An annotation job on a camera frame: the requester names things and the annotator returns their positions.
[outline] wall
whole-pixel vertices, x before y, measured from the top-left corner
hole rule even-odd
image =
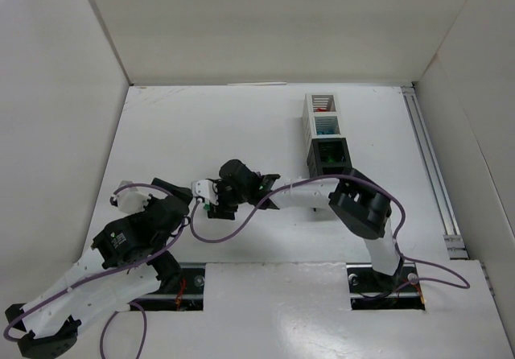
[[[128,84],[88,0],[0,0],[0,25],[3,310],[79,256]]]
[[[95,0],[139,84],[418,80],[465,0]]]
[[[486,265],[512,346],[514,19],[514,0],[467,0],[417,86],[463,238]]]

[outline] cable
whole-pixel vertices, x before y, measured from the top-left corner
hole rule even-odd
[[[139,344],[138,354],[136,355],[136,359],[139,359],[139,357],[142,354],[143,345],[145,345],[146,328],[147,328],[146,313],[145,313],[145,310],[143,309],[143,307],[141,305],[139,305],[138,303],[131,302],[131,303],[129,303],[129,305],[132,305],[133,307],[136,307],[142,313],[142,316],[143,316],[142,340],[141,340],[141,343]],[[111,317],[107,320],[107,323],[105,323],[104,329],[102,329],[102,334],[100,335],[100,357],[102,359],[106,359],[105,353],[104,353],[104,337],[105,337],[105,333],[107,332],[107,328],[109,327],[109,325],[111,324],[111,322],[113,321],[114,317],[117,314],[118,314],[118,312],[114,312],[111,315]]]
[[[399,256],[401,258],[403,258],[404,260],[406,260],[406,261],[416,262],[418,264],[433,266],[433,267],[439,268],[441,270],[445,270],[446,272],[453,274],[455,277],[457,277],[459,280],[461,280],[463,282],[463,285],[456,284],[456,283],[451,283],[449,281],[445,281],[445,280],[441,280],[441,279],[433,279],[433,278],[429,278],[429,277],[419,277],[418,281],[431,281],[431,282],[434,282],[434,283],[441,283],[441,284],[445,284],[445,285],[450,285],[451,287],[456,287],[456,288],[460,288],[460,289],[468,289],[468,288],[470,288],[470,283],[465,279],[465,277],[463,277],[458,272],[455,272],[454,270],[449,269],[446,266],[437,264],[435,262],[429,262],[429,261],[419,260],[417,258],[408,257],[403,252],[401,252],[401,250],[399,249],[398,242],[397,242],[397,236],[398,236],[399,231],[401,230],[402,226],[406,222],[406,210],[402,206],[401,202],[397,198],[392,196],[389,192],[387,192],[384,188],[381,188],[380,186],[377,186],[376,184],[371,183],[369,181],[366,181],[366,180],[363,180],[363,179],[360,179],[360,178],[356,178],[356,177],[350,176],[350,175],[321,175],[321,176],[316,176],[314,178],[309,178],[309,179],[301,180],[299,182],[295,182],[295,183],[292,183],[292,184],[286,184],[284,186],[281,186],[280,188],[276,188],[275,190],[273,190],[273,191],[269,192],[268,194],[266,194],[256,204],[254,209],[250,212],[250,214],[246,217],[246,219],[243,221],[243,223],[236,230],[234,230],[228,236],[225,236],[225,237],[222,237],[222,238],[219,238],[219,239],[216,239],[216,240],[210,240],[210,239],[201,237],[195,231],[195,228],[193,227],[193,217],[195,216],[195,212],[196,212],[196,210],[197,210],[197,208],[198,208],[198,206],[200,204],[200,201],[198,200],[198,201],[196,201],[195,206],[193,207],[193,210],[192,210],[192,218],[191,218],[190,230],[192,231],[193,237],[195,237],[197,240],[202,241],[202,242],[207,242],[207,243],[210,243],[210,244],[216,244],[216,243],[219,243],[219,242],[224,242],[224,241],[230,240],[231,238],[235,237],[240,231],[243,230],[243,228],[249,223],[250,219],[254,216],[256,211],[259,210],[259,208],[266,202],[266,200],[268,200],[274,194],[277,194],[278,192],[281,192],[283,190],[287,190],[289,188],[296,188],[296,187],[302,186],[304,184],[309,184],[311,182],[315,182],[316,180],[332,180],[332,179],[348,180],[350,182],[354,182],[356,184],[360,184],[361,186],[365,186],[367,188],[371,188],[371,189],[375,190],[376,192],[381,193],[383,196],[386,196],[388,199],[393,201],[397,205],[399,211],[401,212],[401,220],[399,221],[399,224],[397,225],[397,228],[395,228],[395,231],[393,232],[393,239],[395,240],[395,250],[397,251]],[[412,282],[403,283],[399,287],[397,287],[396,289],[392,290],[392,292],[400,291],[402,288],[410,285],[411,283]]]
[[[159,188],[158,186],[154,186],[154,185],[151,185],[151,184],[126,184],[125,186],[121,186],[120,188],[118,188],[113,194],[116,195],[118,194],[121,190],[125,189],[125,188],[132,188],[132,187],[143,187],[143,188],[153,188],[155,190],[159,190],[161,192],[164,192],[165,194],[171,196],[171,193],[163,188]],[[139,261],[136,261],[132,264],[129,264],[129,265],[126,265],[126,266],[121,266],[119,268],[114,268],[112,270],[106,270],[105,272],[101,272],[101,273],[97,273],[97,274],[93,274],[89,277],[86,277],[84,279],[81,279],[79,281],[77,281],[76,283],[73,283],[72,285],[70,285],[69,288],[65,288],[63,289],[62,291],[59,291],[57,292],[55,295],[53,296],[50,296],[48,299],[45,299],[44,301],[42,301],[41,303],[39,303],[38,305],[34,306],[33,308],[29,309],[28,311],[25,311],[24,313],[22,313],[20,316],[17,316],[15,317],[6,327],[6,329],[4,329],[3,331],[3,337],[8,340],[8,341],[13,341],[13,342],[17,342],[19,339],[15,338],[15,337],[12,337],[11,335],[9,335],[9,331],[17,324],[19,323],[20,321],[22,321],[24,318],[26,318],[27,316],[29,315],[32,315],[34,312],[38,311],[39,309],[47,306],[49,303],[51,303],[52,301],[55,301],[57,300],[58,298],[66,295],[68,293],[68,290],[69,289],[76,289],[86,283],[90,283],[92,282],[93,280],[97,280],[97,279],[101,279],[103,277],[107,277],[107,276],[110,276],[112,274],[116,274],[116,273],[119,273],[119,272],[122,272],[124,270],[128,270],[128,269],[132,269],[132,268],[136,268],[142,264],[145,264],[149,261],[152,261],[153,259],[159,257],[161,254],[165,253],[167,250],[169,250],[176,242],[177,240],[179,240],[179,236],[182,234],[182,232],[184,231],[184,228],[187,226],[187,223],[186,223],[186,219],[189,219],[190,222],[191,222],[191,218],[187,218],[185,217],[183,219],[183,223],[181,224],[181,226],[179,227],[179,231],[177,232],[176,236],[170,241],[168,242],[161,250],[159,250],[158,252],[144,258],[143,260],[139,260]]]

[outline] white table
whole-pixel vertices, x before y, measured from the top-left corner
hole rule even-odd
[[[149,183],[157,176],[189,186],[216,178],[220,166],[233,158],[261,173],[308,176],[300,117],[304,94],[321,92],[338,93],[353,166],[405,205],[402,250],[452,266],[471,280],[472,289],[423,284],[426,312],[350,311],[344,263],[369,261],[362,240],[331,213],[259,212],[247,229],[223,244],[205,245],[184,233],[171,250],[179,261],[226,263],[208,264],[203,312],[150,314],[142,357],[512,357],[479,263],[448,260],[399,88],[132,87],[84,247],[106,223],[122,216],[109,206],[121,180]],[[220,237],[248,212],[242,207],[234,222],[208,221],[200,213],[196,228],[205,237]],[[452,279],[424,266],[419,272]],[[131,312],[113,323],[107,334],[109,357],[134,357],[140,317]],[[69,357],[93,355],[101,328],[98,324],[85,333]]]

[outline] white wall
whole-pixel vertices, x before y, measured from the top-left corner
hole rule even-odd
[[[465,243],[515,346],[515,0],[467,0],[417,92]]]
[[[127,88],[87,0],[0,0],[1,310],[79,256]]]
[[[418,80],[465,0],[95,0],[139,84]]]

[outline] purple cable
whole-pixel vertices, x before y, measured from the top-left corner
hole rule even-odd
[[[138,355],[136,355],[136,359],[139,359],[139,357],[142,354],[143,345],[145,344],[145,338],[146,338],[146,313],[145,313],[145,310],[143,309],[143,307],[141,305],[139,305],[138,303],[132,302],[132,303],[129,303],[129,305],[132,305],[133,307],[136,307],[142,313],[142,316],[143,316],[143,335],[142,335],[142,341],[139,344]],[[104,353],[104,337],[105,337],[105,333],[107,331],[107,328],[109,327],[109,325],[111,324],[111,322],[113,321],[114,317],[117,314],[118,314],[118,312],[114,312],[111,315],[111,317],[107,320],[107,323],[105,323],[104,329],[102,330],[102,334],[100,335],[100,357],[102,359],[106,359],[105,353]]]
[[[154,185],[151,185],[151,184],[126,184],[125,186],[121,186],[120,188],[118,188],[113,194],[116,195],[118,194],[121,190],[124,190],[126,188],[135,188],[135,187],[142,187],[142,188],[153,188],[155,190],[159,190],[161,192],[164,192],[165,194],[171,196],[171,193],[163,188],[159,188],[158,186],[154,186]],[[112,270],[106,270],[105,272],[101,272],[101,273],[97,273],[97,274],[93,274],[91,275],[90,277],[86,277],[85,279],[81,279],[79,281],[77,281],[76,283],[73,283],[71,286],[70,286],[70,289],[75,289],[75,288],[78,288],[80,287],[81,285],[84,285],[86,283],[90,283],[92,282],[93,280],[97,280],[97,279],[101,279],[103,277],[107,277],[107,276],[110,276],[112,274],[116,274],[116,273],[119,273],[119,272],[122,272],[124,270],[128,270],[128,269],[132,269],[132,268],[136,268],[142,264],[145,264],[149,261],[152,261],[154,258],[157,258],[159,257],[161,254],[163,254],[164,252],[166,252],[167,250],[169,250],[171,248],[172,245],[174,245],[177,240],[179,239],[179,236],[183,233],[183,230],[184,228],[187,226],[188,224],[185,224],[183,223],[180,227],[179,227],[179,232],[175,235],[175,237],[170,241],[168,242],[168,244],[166,244],[160,251],[144,258],[143,260],[140,260],[140,261],[136,261],[132,264],[129,264],[127,266],[122,266],[122,267],[119,267],[119,268],[115,268],[115,269],[112,269]],[[54,300],[57,300],[59,297],[63,296],[63,295],[66,295],[68,293],[68,289],[63,289],[62,291],[59,291],[57,292],[55,295],[49,297],[48,299],[44,300],[43,302],[39,303],[38,305],[34,306],[33,308],[29,309],[28,311],[25,311],[23,314],[21,314],[20,316],[18,317],[15,317],[13,319],[13,321],[11,321],[6,329],[3,331],[3,337],[8,340],[8,341],[13,341],[13,342],[16,342],[18,341],[19,339],[15,338],[15,337],[12,337],[11,335],[9,335],[9,331],[17,324],[19,323],[20,321],[22,321],[24,318],[26,318],[27,316],[29,315],[32,315],[34,312],[38,311],[39,309],[47,306],[49,303],[51,303],[52,301]]]
[[[190,221],[190,230],[192,231],[192,234],[193,234],[193,237],[195,237],[197,240],[199,241],[202,241],[202,242],[207,242],[209,244],[217,244],[219,242],[224,242],[224,241],[227,241],[227,240],[230,240],[231,238],[235,237],[240,231],[243,230],[243,228],[249,223],[250,219],[254,216],[254,214],[256,213],[257,210],[259,210],[259,208],[266,202],[266,200],[268,200],[273,194],[277,194],[278,192],[281,192],[283,190],[287,190],[287,189],[290,189],[290,188],[296,188],[298,186],[302,186],[303,184],[309,184],[311,182],[315,182],[316,180],[332,180],[332,179],[337,179],[337,180],[348,180],[350,182],[354,182],[354,183],[357,183],[357,184],[360,184],[362,186],[365,186],[367,188],[371,188],[373,190],[375,190],[376,192],[379,192],[381,193],[382,195],[386,196],[387,198],[389,198],[390,200],[392,200],[396,205],[397,207],[399,208],[399,211],[401,212],[401,220],[399,221],[399,224],[397,225],[397,228],[395,229],[395,231],[393,232],[393,239],[395,240],[395,250],[397,251],[397,253],[399,254],[399,256],[403,259],[405,259],[406,261],[411,261],[411,262],[416,262],[418,264],[424,264],[424,265],[429,265],[429,266],[434,266],[436,268],[439,268],[439,269],[442,269],[442,270],[445,270],[446,272],[448,273],[451,273],[453,274],[454,276],[456,276],[458,279],[460,279],[464,285],[461,285],[461,284],[456,284],[456,283],[451,283],[449,281],[445,281],[445,280],[441,280],[441,279],[433,279],[433,278],[429,278],[429,277],[421,277],[421,278],[418,278],[418,281],[432,281],[434,283],[441,283],[441,284],[446,284],[446,285],[450,285],[452,287],[456,287],[456,288],[460,288],[460,289],[468,289],[470,288],[470,283],[465,279],[465,277],[463,277],[461,274],[459,274],[458,272],[455,272],[453,271],[452,269],[449,269],[447,268],[446,266],[443,266],[443,265],[440,265],[440,264],[437,264],[435,262],[429,262],[429,261],[424,261],[424,260],[419,260],[417,258],[412,258],[412,257],[407,257],[403,252],[401,252],[401,250],[399,249],[399,245],[397,243],[397,236],[399,234],[399,231],[401,230],[402,226],[404,225],[404,223],[406,222],[406,210],[404,209],[404,207],[402,206],[401,202],[399,202],[399,200],[397,198],[395,198],[394,196],[392,196],[389,192],[387,192],[384,188],[381,188],[379,186],[377,186],[376,184],[373,184],[371,182],[368,182],[366,180],[362,180],[360,178],[356,178],[354,176],[350,176],[350,175],[321,175],[321,176],[316,176],[314,178],[310,178],[310,179],[305,179],[305,180],[301,180],[299,182],[295,182],[293,184],[287,184],[287,185],[284,185],[284,186],[281,186],[280,188],[276,188],[275,190],[273,190],[272,192],[269,192],[268,194],[266,194],[257,204],[256,206],[254,207],[254,209],[250,212],[249,216],[246,217],[246,219],[243,221],[243,223],[236,229],[234,230],[231,234],[229,234],[228,236],[225,236],[225,237],[222,237],[222,238],[219,238],[219,239],[216,239],[216,240],[210,240],[208,238],[204,238],[204,237],[201,237],[196,231],[195,231],[195,228],[193,227],[193,217],[195,216],[195,212],[200,204],[199,201],[196,202],[195,206],[193,207],[193,210],[192,210],[192,218],[191,218],[191,221]],[[395,289],[393,292],[396,292],[396,291],[400,291],[402,288],[410,285],[411,282],[408,282],[408,283],[403,283],[402,285],[400,285],[397,289]]]

